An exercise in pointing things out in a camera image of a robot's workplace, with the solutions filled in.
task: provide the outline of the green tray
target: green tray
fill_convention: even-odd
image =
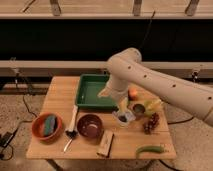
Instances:
[[[76,94],[76,105],[80,108],[116,109],[110,97],[99,98],[98,93],[105,87],[109,76],[96,74],[81,75]]]

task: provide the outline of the brown bowl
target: brown bowl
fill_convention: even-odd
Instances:
[[[77,129],[79,134],[88,140],[98,139],[103,133],[101,119],[93,114],[81,117],[77,123]]]
[[[50,115],[56,116],[57,127],[55,128],[52,134],[50,134],[49,136],[44,136],[43,130],[45,119]],[[42,113],[32,123],[32,135],[36,137],[36,139],[43,142],[52,142],[53,140],[55,140],[60,135],[62,129],[63,129],[62,119],[53,113]]]

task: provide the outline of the green chili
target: green chili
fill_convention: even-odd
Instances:
[[[142,152],[154,152],[154,153],[163,153],[165,152],[162,146],[144,146],[136,150],[136,158],[139,158],[139,154]]]

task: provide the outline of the floor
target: floor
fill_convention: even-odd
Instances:
[[[30,110],[39,113],[44,95],[26,96]],[[164,104],[168,121],[178,121],[189,118],[191,115]],[[17,123],[23,119],[32,119],[28,114],[21,95],[0,95],[0,134],[13,131]],[[213,170],[213,128],[194,119],[188,123],[170,125],[171,136],[177,152],[177,158],[166,161],[169,165],[187,171],[212,171]],[[0,160],[1,171],[52,171],[53,169],[44,160],[26,159],[26,151],[30,141],[30,124],[23,124],[15,139],[11,142],[14,148],[14,157],[9,161]],[[5,150],[6,157],[10,149]],[[140,160],[57,160],[64,170],[96,171],[96,170],[140,170],[148,161]],[[150,167],[150,171],[167,171],[158,161]]]

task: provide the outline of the sponge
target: sponge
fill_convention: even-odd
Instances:
[[[43,136],[47,137],[47,136],[51,135],[55,131],[56,124],[57,124],[57,122],[56,122],[55,115],[48,116],[44,122]]]

